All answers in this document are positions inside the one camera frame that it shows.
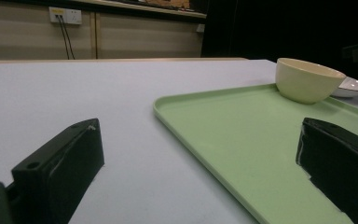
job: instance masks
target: black cable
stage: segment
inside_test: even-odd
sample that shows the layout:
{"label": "black cable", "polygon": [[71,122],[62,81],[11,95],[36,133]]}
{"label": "black cable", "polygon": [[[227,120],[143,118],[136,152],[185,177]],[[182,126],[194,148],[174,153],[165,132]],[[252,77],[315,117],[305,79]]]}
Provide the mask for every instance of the black cable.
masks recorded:
{"label": "black cable", "polygon": [[65,25],[65,22],[63,22],[63,18],[62,18],[62,16],[61,16],[61,15],[60,15],[60,17],[61,17],[61,19],[62,19],[63,29],[64,29],[64,30],[65,30],[65,32],[66,32],[66,37],[68,38],[68,42],[69,42],[69,49],[71,50],[72,57],[75,59],[74,52],[72,51],[71,39],[69,38],[68,31],[66,31],[66,25]]}
{"label": "black cable", "polygon": [[63,42],[65,43],[66,56],[68,57],[68,60],[69,60],[68,46],[66,45],[66,37],[65,37],[65,34],[63,33],[61,17],[59,17],[58,15],[56,15],[56,18],[57,18],[57,20],[58,20],[58,22],[60,23],[60,26],[61,26],[61,31],[62,31],[62,36],[63,36]]}

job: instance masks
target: bowl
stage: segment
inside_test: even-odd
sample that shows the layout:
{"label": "bowl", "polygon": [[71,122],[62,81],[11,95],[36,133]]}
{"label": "bowl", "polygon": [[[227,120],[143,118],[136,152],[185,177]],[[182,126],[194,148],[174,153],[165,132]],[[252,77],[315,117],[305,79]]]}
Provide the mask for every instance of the bowl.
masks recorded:
{"label": "bowl", "polygon": [[345,74],[317,63],[279,58],[275,81],[282,96],[312,105],[329,97],[345,77]]}
{"label": "bowl", "polygon": [[337,97],[358,96],[358,80],[352,77],[346,77],[345,80],[331,95]]}

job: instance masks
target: table surface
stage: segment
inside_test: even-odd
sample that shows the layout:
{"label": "table surface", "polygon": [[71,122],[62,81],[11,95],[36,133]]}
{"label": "table surface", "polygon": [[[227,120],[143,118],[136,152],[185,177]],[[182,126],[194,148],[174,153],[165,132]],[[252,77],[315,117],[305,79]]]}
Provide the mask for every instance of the table surface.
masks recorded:
{"label": "table surface", "polygon": [[[267,60],[0,63],[0,181],[66,127],[101,123],[105,166],[70,223],[257,223],[153,114],[161,96],[275,81]],[[358,106],[358,97],[341,99]]]}

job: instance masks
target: wall outlet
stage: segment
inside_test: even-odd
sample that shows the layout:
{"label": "wall outlet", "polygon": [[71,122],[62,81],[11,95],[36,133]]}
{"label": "wall outlet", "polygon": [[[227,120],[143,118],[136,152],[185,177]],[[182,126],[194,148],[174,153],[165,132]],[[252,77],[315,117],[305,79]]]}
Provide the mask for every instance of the wall outlet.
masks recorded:
{"label": "wall outlet", "polygon": [[67,24],[77,24],[80,25],[81,20],[81,10],[74,10],[68,8],[60,7],[49,7],[50,12],[50,21],[51,22],[60,22],[57,17],[62,17],[64,23]]}

